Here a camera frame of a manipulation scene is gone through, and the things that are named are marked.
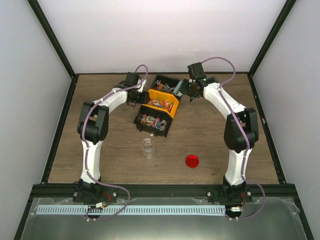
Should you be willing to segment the black candy bin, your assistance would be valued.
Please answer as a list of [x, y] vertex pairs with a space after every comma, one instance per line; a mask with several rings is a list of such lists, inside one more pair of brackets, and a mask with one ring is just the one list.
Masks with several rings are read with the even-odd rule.
[[174, 91], [176, 85], [179, 83], [179, 81], [180, 80], [177, 78], [157, 74], [154, 77], [154, 80], [151, 83], [150, 88], [153, 90], [160, 91], [160, 92], [173, 94], [173, 91]]
[[142, 105], [133, 123], [140, 132], [167, 137], [173, 118], [166, 112]]

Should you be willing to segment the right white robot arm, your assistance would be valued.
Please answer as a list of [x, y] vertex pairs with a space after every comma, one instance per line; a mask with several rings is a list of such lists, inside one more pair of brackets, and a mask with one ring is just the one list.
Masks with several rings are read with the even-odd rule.
[[189, 79], [182, 81], [180, 92], [189, 96], [190, 101], [200, 97], [206, 99], [225, 119], [223, 139], [229, 149], [229, 159], [224, 178], [228, 185], [222, 188], [222, 195], [232, 202], [240, 196], [238, 186], [246, 180], [248, 158], [259, 140], [257, 112], [234, 100], [224, 90], [224, 83], [215, 77], [208, 77], [202, 62], [193, 63], [187, 69]]

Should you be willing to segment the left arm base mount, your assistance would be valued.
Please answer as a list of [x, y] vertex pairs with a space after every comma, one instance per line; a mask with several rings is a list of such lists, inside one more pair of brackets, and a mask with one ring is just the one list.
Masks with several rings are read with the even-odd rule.
[[73, 201], [76, 203], [95, 204], [100, 202], [115, 203], [118, 191], [113, 187], [98, 183], [87, 183], [82, 180], [73, 184]]

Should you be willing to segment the orange candy bin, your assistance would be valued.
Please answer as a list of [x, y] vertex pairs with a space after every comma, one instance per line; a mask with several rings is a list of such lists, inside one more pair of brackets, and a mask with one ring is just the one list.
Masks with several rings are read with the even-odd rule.
[[162, 111], [174, 118], [179, 106], [179, 100], [171, 93], [149, 89], [149, 102], [144, 106]]

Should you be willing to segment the light blue slotted scoop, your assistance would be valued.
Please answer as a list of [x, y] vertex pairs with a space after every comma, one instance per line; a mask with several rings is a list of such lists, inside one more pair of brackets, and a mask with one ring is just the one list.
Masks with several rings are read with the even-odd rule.
[[183, 83], [183, 81], [180, 80], [172, 92], [176, 97], [179, 97], [179, 98], [183, 95], [181, 92], [182, 83]]

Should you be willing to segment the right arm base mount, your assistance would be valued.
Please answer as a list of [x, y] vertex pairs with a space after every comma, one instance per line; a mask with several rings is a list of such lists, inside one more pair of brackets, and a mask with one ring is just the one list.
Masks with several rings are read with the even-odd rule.
[[243, 201], [251, 202], [252, 197], [247, 194], [249, 191], [246, 182], [238, 185], [231, 185], [225, 176], [222, 178], [222, 184], [214, 184], [206, 187], [208, 199], [212, 203], [226, 204], [240, 204]]

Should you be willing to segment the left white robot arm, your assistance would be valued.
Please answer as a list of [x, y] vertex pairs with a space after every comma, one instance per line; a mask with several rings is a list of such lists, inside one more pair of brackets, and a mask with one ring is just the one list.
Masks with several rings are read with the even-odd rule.
[[83, 167], [80, 179], [96, 184], [101, 179], [100, 155], [102, 143], [109, 131], [109, 115], [122, 104], [145, 104], [149, 93], [144, 91], [147, 80], [128, 72], [124, 81], [116, 84], [105, 96], [82, 105], [77, 132], [83, 147]]

